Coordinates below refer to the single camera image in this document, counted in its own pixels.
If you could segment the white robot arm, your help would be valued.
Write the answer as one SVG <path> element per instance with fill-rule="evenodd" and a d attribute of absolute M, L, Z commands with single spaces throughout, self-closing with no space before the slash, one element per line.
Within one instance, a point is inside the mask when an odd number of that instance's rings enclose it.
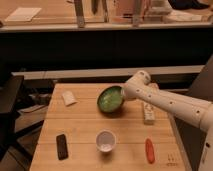
<path fill-rule="evenodd" d="M 139 70 L 124 83 L 121 94 L 125 100 L 140 99 L 204 131 L 198 171 L 213 171 L 213 102 L 156 89 L 150 82 L 150 74 Z"/>

